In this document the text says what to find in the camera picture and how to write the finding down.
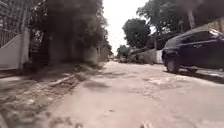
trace sidewalk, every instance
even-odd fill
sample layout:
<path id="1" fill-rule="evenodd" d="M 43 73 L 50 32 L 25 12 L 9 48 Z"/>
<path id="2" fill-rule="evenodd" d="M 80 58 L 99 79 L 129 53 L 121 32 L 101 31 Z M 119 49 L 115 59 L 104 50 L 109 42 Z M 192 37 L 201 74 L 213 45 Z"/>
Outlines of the sidewalk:
<path id="1" fill-rule="evenodd" d="M 0 78 L 0 114 L 9 127 L 28 123 L 34 115 L 71 92 L 84 80 L 79 73 L 94 71 L 88 68 L 77 64 L 62 64 L 43 69 L 32 76 Z"/>

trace car tire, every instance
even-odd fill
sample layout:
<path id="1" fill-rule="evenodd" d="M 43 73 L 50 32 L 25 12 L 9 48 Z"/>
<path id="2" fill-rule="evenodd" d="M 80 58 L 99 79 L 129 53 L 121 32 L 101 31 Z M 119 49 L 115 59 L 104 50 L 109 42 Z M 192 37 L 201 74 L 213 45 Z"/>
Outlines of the car tire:
<path id="1" fill-rule="evenodd" d="M 187 69 L 187 71 L 191 74 L 195 74 L 198 70 L 197 69 Z"/>
<path id="2" fill-rule="evenodd" d="M 175 59 L 168 60 L 166 65 L 167 71 L 170 73 L 178 73 L 180 69 L 179 62 Z"/>

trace parked car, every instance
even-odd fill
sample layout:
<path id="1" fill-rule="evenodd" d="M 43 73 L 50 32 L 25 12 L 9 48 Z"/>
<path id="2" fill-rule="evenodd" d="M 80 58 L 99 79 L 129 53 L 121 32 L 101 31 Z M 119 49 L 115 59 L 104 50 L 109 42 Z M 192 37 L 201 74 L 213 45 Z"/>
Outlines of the parked car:
<path id="1" fill-rule="evenodd" d="M 176 36 L 166 43 L 162 59 L 171 73 L 180 68 L 191 73 L 198 69 L 224 69 L 224 34 L 211 29 Z"/>
<path id="2" fill-rule="evenodd" d="M 121 56 L 121 57 L 119 58 L 119 63 L 127 63 L 127 58 L 124 57 L 124 56 Z"/>

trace cracked pavement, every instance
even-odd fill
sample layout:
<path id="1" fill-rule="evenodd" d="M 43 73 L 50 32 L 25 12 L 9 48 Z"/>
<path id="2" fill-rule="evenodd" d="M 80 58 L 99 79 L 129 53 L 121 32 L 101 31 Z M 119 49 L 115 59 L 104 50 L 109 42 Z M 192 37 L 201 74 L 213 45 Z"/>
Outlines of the cracked pavement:
<path id="1" fill-rule="evenodd" d="M 54 128 L 223 128 L 222 79 L 180 74 L 162 65 L 109 62 L 51 105 L 43 122 L 50 127 L 57 119 Z"/>

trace sky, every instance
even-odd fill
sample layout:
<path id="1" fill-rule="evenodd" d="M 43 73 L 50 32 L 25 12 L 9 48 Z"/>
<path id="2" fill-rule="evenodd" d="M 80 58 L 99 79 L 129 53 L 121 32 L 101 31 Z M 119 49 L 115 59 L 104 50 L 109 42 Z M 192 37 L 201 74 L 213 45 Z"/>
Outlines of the sky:
<path id="1" fill-rule="evenodd" d="M 136 11 L 148 0 L 104 0 L 104 16 L 108 22 L 108 40 L 116 54 L 117 48 L 126 44 L 123 25 L 128 19 L 136 18 Z"/>

